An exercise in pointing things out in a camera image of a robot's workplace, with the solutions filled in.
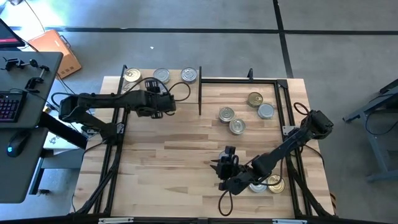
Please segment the black laptop screen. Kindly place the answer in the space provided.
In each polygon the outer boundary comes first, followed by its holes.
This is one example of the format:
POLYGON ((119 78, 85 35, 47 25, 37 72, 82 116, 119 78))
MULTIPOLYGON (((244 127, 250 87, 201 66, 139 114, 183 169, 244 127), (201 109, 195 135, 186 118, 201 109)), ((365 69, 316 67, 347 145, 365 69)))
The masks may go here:
POLYGON ((18 51, 19 47, 25 47, 25 42, 0 19, 0 50, 18 51))

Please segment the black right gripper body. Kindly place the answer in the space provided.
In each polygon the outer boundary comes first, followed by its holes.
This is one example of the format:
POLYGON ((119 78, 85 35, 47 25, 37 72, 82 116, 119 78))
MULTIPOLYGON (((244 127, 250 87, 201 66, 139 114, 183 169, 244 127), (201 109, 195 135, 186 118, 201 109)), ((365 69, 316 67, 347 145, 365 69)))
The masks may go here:
POLYGON ((217 167, 220 168, 220 172, 217 173, 218 178, 227 180, 239 172, 239 157, 233 157, 232 159, 222 157, 220 162, 217 163, 217 167))

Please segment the black aluminium table frame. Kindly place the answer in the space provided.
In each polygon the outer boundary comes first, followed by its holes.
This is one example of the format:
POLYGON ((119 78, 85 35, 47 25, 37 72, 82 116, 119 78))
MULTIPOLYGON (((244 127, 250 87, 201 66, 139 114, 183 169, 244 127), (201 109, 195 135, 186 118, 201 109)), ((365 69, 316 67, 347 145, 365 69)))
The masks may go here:
POLYGON ((199 83, 199 116, 164 116, 162 119, 128 116, 119 170, 93 207, 94 212, 130 217, 292 218, 294 207, 308 204, 299 187, 287 184, 282 193, 249 189, 230 197, 218 189, 219 178, 211 168, 226 146, 235 146, 241 163, 281 144, 286 125, 299 124, 302 115, 292 103, 307 103, 301 79, 206 78, 199 83), (261 119, 258 107, 247 104, 248 94, 258 92, 274 107, 271 119, 261 119), (234 110, 246 123, 236 135, 218 113, 234 110))

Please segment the grey box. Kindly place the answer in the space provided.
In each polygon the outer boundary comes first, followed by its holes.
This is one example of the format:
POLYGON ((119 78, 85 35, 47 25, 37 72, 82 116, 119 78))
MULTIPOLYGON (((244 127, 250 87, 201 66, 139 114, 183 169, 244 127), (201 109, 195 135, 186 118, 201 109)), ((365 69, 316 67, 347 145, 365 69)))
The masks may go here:
POLYGON ((40 155, 41 169, 80 169, 84 150, 74 149, 55 154, 53 150, 43 150, 40 155))

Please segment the white box with logo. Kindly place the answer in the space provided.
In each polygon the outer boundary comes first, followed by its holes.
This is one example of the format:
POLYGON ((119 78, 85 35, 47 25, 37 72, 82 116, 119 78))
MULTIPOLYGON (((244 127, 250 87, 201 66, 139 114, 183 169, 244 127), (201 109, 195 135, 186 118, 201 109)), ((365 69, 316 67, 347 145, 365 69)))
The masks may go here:
POLYGON ((79 149, 78 146, 64 140, 60 136, 57 136, 51 132, 47 133, 46 140, 44 142, 44 149, 54 150, 54 151, 64 151, 64 150, 75 150, 79 149))

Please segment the grey metal table frame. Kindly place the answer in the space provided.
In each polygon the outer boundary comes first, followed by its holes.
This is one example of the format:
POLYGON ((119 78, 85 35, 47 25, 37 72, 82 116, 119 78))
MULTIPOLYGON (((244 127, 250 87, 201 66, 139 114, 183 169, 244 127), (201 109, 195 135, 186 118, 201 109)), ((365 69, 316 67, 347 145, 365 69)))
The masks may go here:
POLYGON ((354 110, 352 113, 344 116, 342 120, 345 123, 350 123, 353 120, 359 119, 363 128, 366 131, 366 136, 371 145, 379 172, 368 176, 368 182, 375 182, 380 180, 398 180, 398 168, 391 169, 390 153, 398 152, 398 150, 390 150, 382 147, 378 142, 378 137, 388 135, 391 131, 398 131, 398 78, 382 87, 377 96, 369 100, 364 106, 354 110), (384 131, 372 131, 370 124, 372 115, 394 114, 397 119, 393 124, 384 131))

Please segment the black backlit keyboard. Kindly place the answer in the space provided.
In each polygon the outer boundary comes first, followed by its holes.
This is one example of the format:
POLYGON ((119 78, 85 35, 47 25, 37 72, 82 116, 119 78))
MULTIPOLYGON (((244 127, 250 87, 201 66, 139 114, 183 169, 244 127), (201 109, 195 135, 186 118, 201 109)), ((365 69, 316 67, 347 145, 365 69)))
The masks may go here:
POLYGON ((16 123, 24 107, 24 91, 0 91, 0 123, 16 123))

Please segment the wooden shelf black metal legs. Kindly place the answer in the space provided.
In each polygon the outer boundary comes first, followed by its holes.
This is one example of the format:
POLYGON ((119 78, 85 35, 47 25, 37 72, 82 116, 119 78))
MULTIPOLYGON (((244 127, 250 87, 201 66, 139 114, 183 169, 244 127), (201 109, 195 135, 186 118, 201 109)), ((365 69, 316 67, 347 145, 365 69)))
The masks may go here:
MULTIPOLYGON (((148 77, 153 77, 153 72, 156 69, 141 69, 138 68, 141 71, 142 79, 148 78, 148 77)), ((179 101, 176 102, 176 108, 177 110, 175 111, 176 115, 182 116, 183 114, 188 116, 189 114, 193 117, 198 117, 199 116, 199 109, 198 109, 198 92, 199 92, 199 78, 197 77, 197 80, 195 83, 192 84, 185 84, 185 82, 182 81, 181 79, 181 70, 168 70, 170 72, 170 81, 168 84, 165 84, 169 92, 174 95, 175 100, 181 100, 183 98, 186 98, 188 94, 190 93, 190 96, 184 100, 184 101, 179 101)))

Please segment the green label tuna can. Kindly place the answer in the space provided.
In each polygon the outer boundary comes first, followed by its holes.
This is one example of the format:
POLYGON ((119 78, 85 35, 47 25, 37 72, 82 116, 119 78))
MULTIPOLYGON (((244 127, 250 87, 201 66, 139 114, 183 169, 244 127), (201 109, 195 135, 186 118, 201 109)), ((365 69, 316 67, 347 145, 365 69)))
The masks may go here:
POLYGON ((271 119, 274 115, 274 107, 268 103, 261 104, 257 109, 257 115, 261 119, 271 119))
POLYGON ((170 72, 166 68, 158 68, 153 72, 153 77, 164 84, 168 84, 170 81, 170 72))

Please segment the black computer mouse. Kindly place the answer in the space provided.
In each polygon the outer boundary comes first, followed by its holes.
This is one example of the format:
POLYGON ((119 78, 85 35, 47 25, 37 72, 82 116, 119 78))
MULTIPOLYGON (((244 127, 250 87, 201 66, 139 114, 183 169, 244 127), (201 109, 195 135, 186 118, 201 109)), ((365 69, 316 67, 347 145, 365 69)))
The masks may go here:
POLYGON ((19 131, 10 138, 7 145, 6 153, 9 157, 18 157, 24 150, 24 147, 30 138, 29 131, 19 131))

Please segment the black desk clamp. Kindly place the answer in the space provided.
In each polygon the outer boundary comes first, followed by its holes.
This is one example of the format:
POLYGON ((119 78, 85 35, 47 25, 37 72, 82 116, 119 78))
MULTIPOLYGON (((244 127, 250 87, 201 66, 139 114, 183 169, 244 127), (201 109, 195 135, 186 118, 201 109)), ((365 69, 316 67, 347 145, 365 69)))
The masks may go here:
POLYGON ((14 67, 21 68, 21 69, 24 69, 24 67, 28 66, 28 65, 30 65, 31 67, 38 67, 38 63, 34 59, 30 59, 29 62, 27 62, 27 63, 25 63, 23 60, 21 60, 19 58, 6 59, 4 57, 4 60, 5 60, 6 64, 3 68, 1 68, 1 70, 6 70, 8 72, 14 67))
POLYGON ((36 89, 36 85, 44 82, 43 75, 44 73, 49 71, 49 68, 45 65, 41 65, 39 68, 41 69, 40 75, 38 77, 33 77, 28 80, 24 88, 26 91, 31 93, 40 92, 38 89, 36 89))

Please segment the orange case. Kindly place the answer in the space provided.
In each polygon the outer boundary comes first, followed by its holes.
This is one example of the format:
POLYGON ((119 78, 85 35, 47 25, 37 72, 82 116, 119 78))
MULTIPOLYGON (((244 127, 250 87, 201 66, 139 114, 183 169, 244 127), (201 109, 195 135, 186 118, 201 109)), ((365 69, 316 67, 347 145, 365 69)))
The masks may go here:
POLYGON ((65 78, 82 69, 68 41, 55 30, 48 30, 28 40, 28 43, 40 52, 61 52, 63 54, 58 68, 58 74, 61 78, 65 78))

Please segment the white blue label tuna can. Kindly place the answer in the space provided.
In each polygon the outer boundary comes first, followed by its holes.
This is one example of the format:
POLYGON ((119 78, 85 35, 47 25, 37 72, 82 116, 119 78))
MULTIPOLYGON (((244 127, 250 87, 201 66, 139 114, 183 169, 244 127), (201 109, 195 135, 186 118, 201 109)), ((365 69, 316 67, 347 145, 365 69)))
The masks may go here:
POLYGON ((188 84, 195 83, 198 77, 197 70, 192 67, 182 69, 180 74, 182 81, 188 84))

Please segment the white aluminium bracket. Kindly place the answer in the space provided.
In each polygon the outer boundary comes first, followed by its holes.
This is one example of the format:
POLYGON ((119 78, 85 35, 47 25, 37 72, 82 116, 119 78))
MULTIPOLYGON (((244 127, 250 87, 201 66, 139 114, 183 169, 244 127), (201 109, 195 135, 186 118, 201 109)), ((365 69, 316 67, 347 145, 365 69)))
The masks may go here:
POLYGON ((298 219, 272 219, 272 224, 308 224, 306 220, 298 219))
POLYGON ((108 217, 108 218, 100 218, 98 220, 98 224, 124 224, 124 223, 133 223, 133 217, 108 217))

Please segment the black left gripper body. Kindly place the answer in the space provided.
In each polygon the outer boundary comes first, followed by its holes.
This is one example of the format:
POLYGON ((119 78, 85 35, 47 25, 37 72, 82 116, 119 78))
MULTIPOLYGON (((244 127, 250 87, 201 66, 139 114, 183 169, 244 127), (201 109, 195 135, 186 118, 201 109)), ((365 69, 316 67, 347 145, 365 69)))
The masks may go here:
POLYGON ((174 96, 158 93, 144 93, 144 101, 138 106, 138 117, 151 117, 152 119, 163 118, 164 113, 176 111, 174 96))

